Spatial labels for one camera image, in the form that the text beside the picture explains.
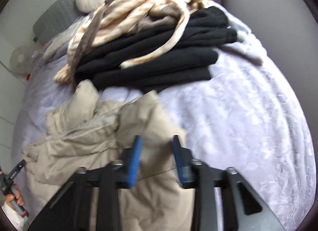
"gray wall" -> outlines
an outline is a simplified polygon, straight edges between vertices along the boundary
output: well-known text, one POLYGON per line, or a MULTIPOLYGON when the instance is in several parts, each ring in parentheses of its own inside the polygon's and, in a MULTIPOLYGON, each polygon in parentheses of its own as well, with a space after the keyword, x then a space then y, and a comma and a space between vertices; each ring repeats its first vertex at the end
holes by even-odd
POLYGON ((303 0, 222 0, 260 39, 294 89, 318 162, 318 25, 303 0))

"handheld tool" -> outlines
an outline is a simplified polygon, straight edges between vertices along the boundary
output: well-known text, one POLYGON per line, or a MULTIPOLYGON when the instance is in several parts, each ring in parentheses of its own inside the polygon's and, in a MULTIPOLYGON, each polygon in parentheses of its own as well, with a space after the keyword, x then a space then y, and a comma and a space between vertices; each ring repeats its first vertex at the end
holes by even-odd
MULTIPOLYGON (((13 185, 14 179, 17 177, 17 175, 20 173, 21 169, 25 166, 25 160, 22 160, 19 162, 13 170, 5 176, 4 172, 1 170, 0 167, 0 183, 1 183, 1 191, 4 196, 8 194, 17 195, 16 188, 13 185)), ((16 202, 16 198, 11 201, 11 204, 15 211, 24 219, 24 221, 28 221, 29 213, 26 211, 24 206, 20 206, 16 202)))

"human hand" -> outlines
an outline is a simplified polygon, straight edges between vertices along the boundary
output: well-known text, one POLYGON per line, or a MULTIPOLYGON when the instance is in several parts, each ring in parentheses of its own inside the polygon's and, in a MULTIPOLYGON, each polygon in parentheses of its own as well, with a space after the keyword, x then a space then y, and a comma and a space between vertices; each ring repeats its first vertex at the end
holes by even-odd
POLYGON ((16 188, 16 195, 13 195, 13 194, 8 194, 5 196, 5 203, 8 204, 10 206, 10 208, 14 209, 12 204, 11 204, 11 201, 13 201, 15 198, 16 198, 16 203, 19 205, 19 206, 23 206, 24 205, 24 200, 23 200, 23 197, 20 193, 20 190, 18 189, 18 186, 16 184, 14 184, 15 188, 16 188))

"white wall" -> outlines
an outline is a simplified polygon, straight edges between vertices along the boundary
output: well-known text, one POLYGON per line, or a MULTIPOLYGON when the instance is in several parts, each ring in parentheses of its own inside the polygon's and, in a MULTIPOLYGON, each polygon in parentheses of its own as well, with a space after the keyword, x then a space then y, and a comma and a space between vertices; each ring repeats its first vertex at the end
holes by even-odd
POLYGON ((318 163, 318 25, 308 7, 303 0, 223 0, 223 5, 252 29, 294 89, 318 163))
POLYGON ((0 14, 0 32, 13 47, 34 45, 32 26, 56 0, 10 0, 0 14))
POLYGON ((13 46, 0 34, 0 164, 11 170, 11 145, 25 84, 8 70, 13 46))
POLYGON ((12 135, 25 84, 7 69, 12 51, 33 42, 32 26, 56 0, 10 0, 0 14, 0 163, 10 171, 12 135))

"white fan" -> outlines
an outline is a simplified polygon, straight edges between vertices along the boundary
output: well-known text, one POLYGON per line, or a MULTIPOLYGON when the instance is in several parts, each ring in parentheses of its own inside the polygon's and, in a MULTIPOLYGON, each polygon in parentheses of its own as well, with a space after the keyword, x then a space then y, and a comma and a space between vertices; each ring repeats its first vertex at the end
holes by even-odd
POLYGON ((33 68, 33 58, 30 48, 22 45, 16 48, 10 57, 10 70, 17 74, 29 74, 33 68))

